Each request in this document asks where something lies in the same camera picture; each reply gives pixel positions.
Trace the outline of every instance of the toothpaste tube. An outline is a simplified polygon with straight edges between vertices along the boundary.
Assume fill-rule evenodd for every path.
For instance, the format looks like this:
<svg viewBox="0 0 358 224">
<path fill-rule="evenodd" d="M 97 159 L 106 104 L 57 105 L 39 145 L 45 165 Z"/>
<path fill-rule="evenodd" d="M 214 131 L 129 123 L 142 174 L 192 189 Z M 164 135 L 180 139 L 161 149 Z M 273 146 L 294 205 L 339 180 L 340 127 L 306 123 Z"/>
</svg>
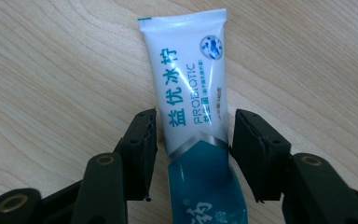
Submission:
<svg viewBox="0 0 358 224">
<path fill-rule="evenodd" d="M 158 94 L 173 223 L 247 223 L 228 162 L 225 9 L 138 20 Z"/>
</svg>

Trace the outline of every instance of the wooden table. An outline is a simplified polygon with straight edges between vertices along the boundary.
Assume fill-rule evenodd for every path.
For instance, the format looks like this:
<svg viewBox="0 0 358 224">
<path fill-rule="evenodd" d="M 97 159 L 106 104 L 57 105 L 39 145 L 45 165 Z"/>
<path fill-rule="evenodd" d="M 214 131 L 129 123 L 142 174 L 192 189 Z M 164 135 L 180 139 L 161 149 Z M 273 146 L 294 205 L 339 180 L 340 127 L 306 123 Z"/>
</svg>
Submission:
<svg viewBox="0 0 358 224">
<path fill-rule="evenodd" d="M 31 187 L 46 197 L 74 183 L 136 113 L 158 106 L 138 18 L 220 7 L 228 11 L 230 129 L 236 108 L 254 111 L 293 153 L 324 157 L 358 189 L 358 1 L 7 0 L 0 194 Z M 160 130 L 152 202 L 130 202 L 130 223 L 172 222 Z M 255 203 L 240 179 L 249 222 L 283 223 L 281 203 Z"/>
</svg>

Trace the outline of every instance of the light wooden surface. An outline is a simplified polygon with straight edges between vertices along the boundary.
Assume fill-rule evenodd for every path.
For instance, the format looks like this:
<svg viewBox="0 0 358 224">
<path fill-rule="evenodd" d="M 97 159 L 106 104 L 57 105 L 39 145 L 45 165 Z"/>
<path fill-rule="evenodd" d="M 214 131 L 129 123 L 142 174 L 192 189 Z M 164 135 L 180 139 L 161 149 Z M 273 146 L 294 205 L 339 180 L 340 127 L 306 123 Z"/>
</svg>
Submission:
<svg viewBox="0 0 358 224">
<path fill-rule="evenodd" d="M 226 7 L 227 95 L 358 189 L 358 1 L 0 1 L 0 194 L 82 178 L 157 106 L 137 19 Z M 151 196 L 130 223 L 171 223 L 160 126 Z M 240 176 L 250 223 L 283 223 Z"/>
</svg>

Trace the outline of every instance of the screw hole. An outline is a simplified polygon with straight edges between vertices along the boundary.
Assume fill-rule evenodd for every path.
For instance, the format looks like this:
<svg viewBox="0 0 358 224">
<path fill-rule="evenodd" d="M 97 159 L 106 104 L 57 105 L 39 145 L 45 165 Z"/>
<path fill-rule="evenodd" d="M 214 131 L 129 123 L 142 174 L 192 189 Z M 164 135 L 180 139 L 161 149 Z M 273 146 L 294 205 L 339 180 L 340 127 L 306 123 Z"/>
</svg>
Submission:
<svg viewBox="0 0 358 224">
<path fill-rule="evenodd" d="M 114 160 L 115 158 L 113 158 L 113 156 L 101 156 L 100 158 L 97 159 L 97 163 L 100 165 L 107 165 Z"/>
<path fill-rule="evenodd" d="M 89 219 L 87 224 L 104 224 L 106 219 L 103 216 L 95 216 Z"/>
<path fill-rule="evenodd" d="M 313 165 L 313 166 L 322 165 L 322 162 L 319 159 L 317 159 L 315 157 L 311 157 L 311 156 L 304 156 L 301 158 L 301 160 L 308 165 Z"/>
<path fill-rule="evenodd" d="M 11 197 L 6 198 L 0 203 L 0 212 L 8 213 L 22 207 L 28 201 L 28 196 L 19 193 Z"/>
</svg>

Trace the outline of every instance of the blue label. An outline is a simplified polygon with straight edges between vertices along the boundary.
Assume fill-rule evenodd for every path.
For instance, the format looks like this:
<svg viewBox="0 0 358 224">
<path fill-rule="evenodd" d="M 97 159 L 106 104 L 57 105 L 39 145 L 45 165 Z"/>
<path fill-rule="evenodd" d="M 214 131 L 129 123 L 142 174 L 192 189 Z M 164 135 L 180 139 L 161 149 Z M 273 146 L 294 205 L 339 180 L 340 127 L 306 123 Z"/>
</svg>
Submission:
<svg viewBox="0 0 358 224">
<path fill-rule="evenodd" d="M 173 223 L 248 223 L 241 186 L 225 149 L 199 141 L 168 172 Z"/>
<path fill-rule="evenodd" d="M 205 36 L 200 43 L 203 55 L 209 59 L 218 60 L 223 55 L 223 44 L 214 35 Z"/>
</svg>

